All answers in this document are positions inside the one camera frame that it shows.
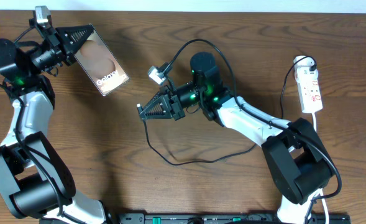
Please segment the Galaxy S25 Ultra smartphone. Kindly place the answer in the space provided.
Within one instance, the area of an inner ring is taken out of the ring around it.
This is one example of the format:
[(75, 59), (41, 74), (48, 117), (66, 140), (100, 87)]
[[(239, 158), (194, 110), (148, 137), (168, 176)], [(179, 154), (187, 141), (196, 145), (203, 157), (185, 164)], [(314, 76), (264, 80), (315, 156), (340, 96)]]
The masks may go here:
[(89, 26), (93, 28), (93, 33), (77, 51), (75, 58), (100, 94), (106, 96), (130, 78), (94, 26)]

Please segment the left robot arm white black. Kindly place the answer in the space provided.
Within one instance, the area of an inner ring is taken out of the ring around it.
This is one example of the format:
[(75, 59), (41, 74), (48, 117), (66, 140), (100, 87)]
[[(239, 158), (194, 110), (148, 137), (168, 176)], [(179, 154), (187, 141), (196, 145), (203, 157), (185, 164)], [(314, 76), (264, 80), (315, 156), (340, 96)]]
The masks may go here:
[(99, 200), (77, 191), (71, 172), (47, 139), (55, 108), (49, 76), (72, 65), (75, 54), (94, 32), (92, 25), (55, 28), (51, 21), (29, 21), (42, 43), (0, 39), (0, 87), (14, 108), (0, 144), (0, 194), (18, 219), (41, 223), (111, 223)]

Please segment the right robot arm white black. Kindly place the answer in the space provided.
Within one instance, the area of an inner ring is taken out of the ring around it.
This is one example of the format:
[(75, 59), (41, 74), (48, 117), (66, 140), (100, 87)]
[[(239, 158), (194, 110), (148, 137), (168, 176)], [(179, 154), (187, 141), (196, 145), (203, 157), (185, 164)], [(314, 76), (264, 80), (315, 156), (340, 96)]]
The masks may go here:
[(168, 85), (145, 105), (137, 107), (142, 121), (185, 117), (198, 105), (205, 117), (233, 129), (262, 148), (272, 179), (283, 198), (277, 217), (285, 223), (309, 223), (321, 189), (336, 174), (313, 125), (300, 118), (294, 122), (273, 117), (236, 96), (223, 84), (214, 55), (192, 56), (193, 79), (178, 88)]

